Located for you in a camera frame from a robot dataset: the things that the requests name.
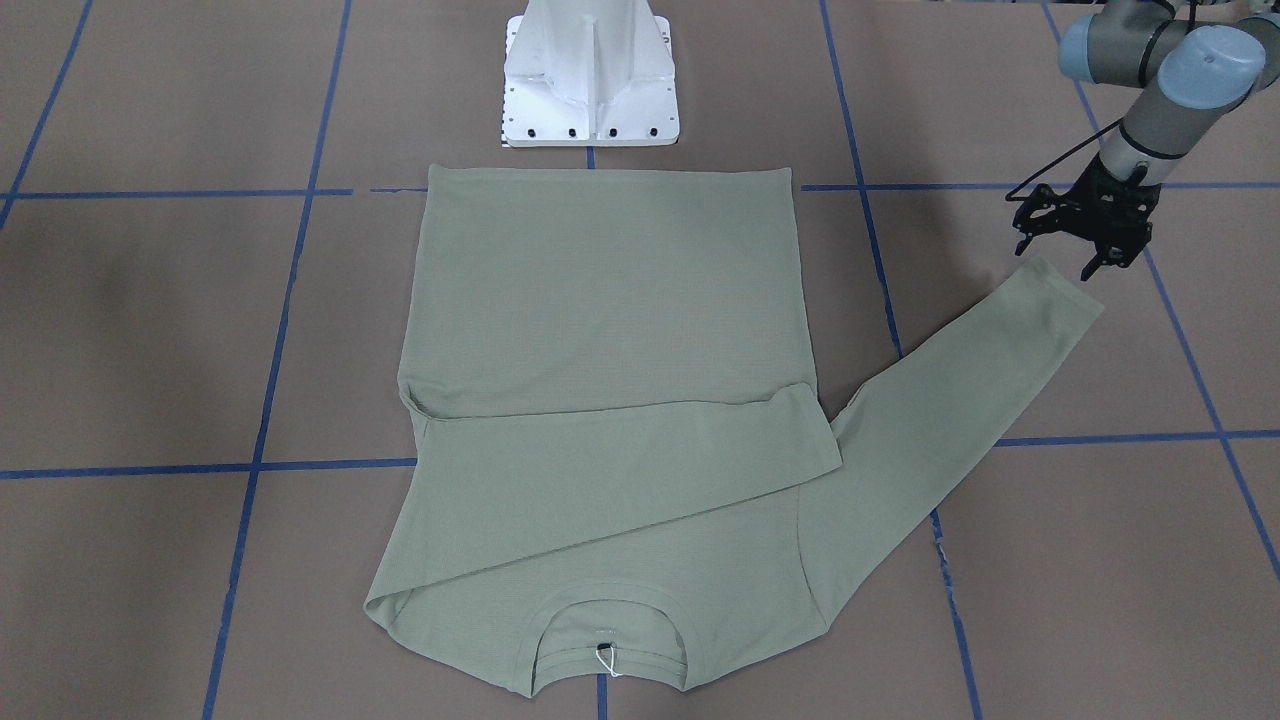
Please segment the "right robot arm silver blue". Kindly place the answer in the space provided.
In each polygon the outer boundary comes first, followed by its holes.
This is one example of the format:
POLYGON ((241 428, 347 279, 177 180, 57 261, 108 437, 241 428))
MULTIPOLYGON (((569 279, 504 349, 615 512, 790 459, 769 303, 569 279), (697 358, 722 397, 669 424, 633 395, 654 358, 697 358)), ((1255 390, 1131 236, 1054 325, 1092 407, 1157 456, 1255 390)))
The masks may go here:
POLYGON ((1175 167, 1228 113, 1277 81, 1276 12, 1233 23, 1179 18, 1178 1, 1110 1, 1059 45, 1069 78, 1135 88, 1068 191, 1064 229, 1094 247, 1082 270, 1129 266, 1151 241, 1151 215, 1175 167))

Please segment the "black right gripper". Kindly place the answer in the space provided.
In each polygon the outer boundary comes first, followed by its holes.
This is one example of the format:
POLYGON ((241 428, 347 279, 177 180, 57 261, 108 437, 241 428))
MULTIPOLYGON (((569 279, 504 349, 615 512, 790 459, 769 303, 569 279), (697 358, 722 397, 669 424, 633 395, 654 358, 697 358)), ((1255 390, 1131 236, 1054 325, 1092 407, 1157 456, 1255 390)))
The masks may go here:
POLYGON ((1088 282, 1108 263, 1133 263, 1151 241, 1161 184, 1148 184, 1148 165, 1116 177, 1105 165, 1088 165, 1075 182, 1075 234, 1091 242, 1092 256, 1080 269, 1088 282))

